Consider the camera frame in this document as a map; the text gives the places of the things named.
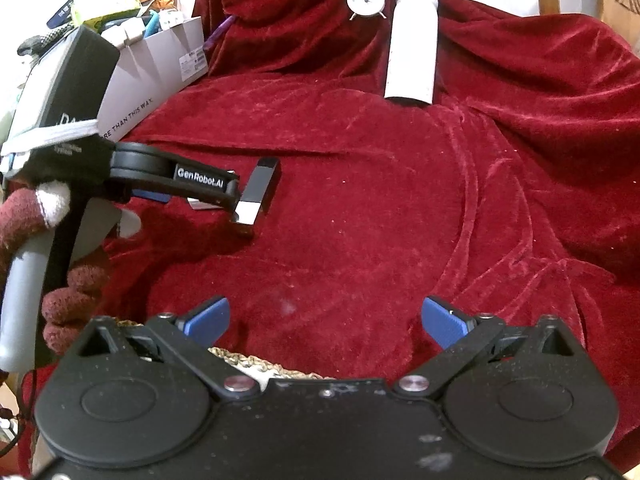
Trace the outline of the red gloved left hand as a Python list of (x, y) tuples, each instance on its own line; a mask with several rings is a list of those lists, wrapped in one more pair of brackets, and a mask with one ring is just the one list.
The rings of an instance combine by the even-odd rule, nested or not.
[[(16, 252), (34, 236), (56, 228), (70, 211), (70, 188), (54, 181), (18, 188), (1, 205), (1, 281), (8, 279)], [(102, 247), (78, 259), (65, 283), (44, 295), (40, 313), (47, 347), (62, 356), (101, 304), (110, 279), (110, 259)]]

